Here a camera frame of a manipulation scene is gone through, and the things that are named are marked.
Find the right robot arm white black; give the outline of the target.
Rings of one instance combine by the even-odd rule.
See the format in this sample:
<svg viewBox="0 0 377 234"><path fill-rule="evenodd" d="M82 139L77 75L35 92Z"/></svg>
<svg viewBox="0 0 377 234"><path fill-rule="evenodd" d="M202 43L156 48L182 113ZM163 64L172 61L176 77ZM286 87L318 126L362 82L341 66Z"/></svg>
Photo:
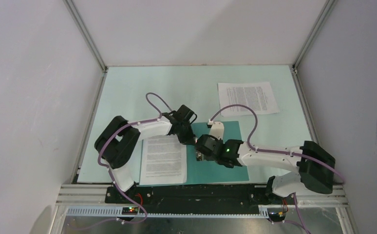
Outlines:
<svg viewBox="0 0 377 234"><path fill-rule="evenodd" d="M223 141L202 135L194 146L206 160L227 168L268 166L286 170L286 174L268 179L265 197L272 204L301 191L323 195L333 191L336 160L313 141L305 141L303 146L265 149L238 139Z"/></svg>

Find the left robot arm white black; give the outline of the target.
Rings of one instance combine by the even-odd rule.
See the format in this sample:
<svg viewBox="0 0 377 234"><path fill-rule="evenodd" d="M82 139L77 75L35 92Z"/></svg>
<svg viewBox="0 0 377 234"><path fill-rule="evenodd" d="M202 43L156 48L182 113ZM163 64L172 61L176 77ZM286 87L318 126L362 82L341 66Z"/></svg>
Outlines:
<svg viewBox="0 0 377 234"><path fill-rule="evenodd" d="M124 203L134 201L136 190L133 187L129 160L139 141L151 137L177 136L182 145L194 145L196 136L192 123L197 114L185 105L178 110L160 113L156 118L129 122L122 116L114 117L94 143L98 152L97 162L106 168L117 187L117 197Z"/></svg>

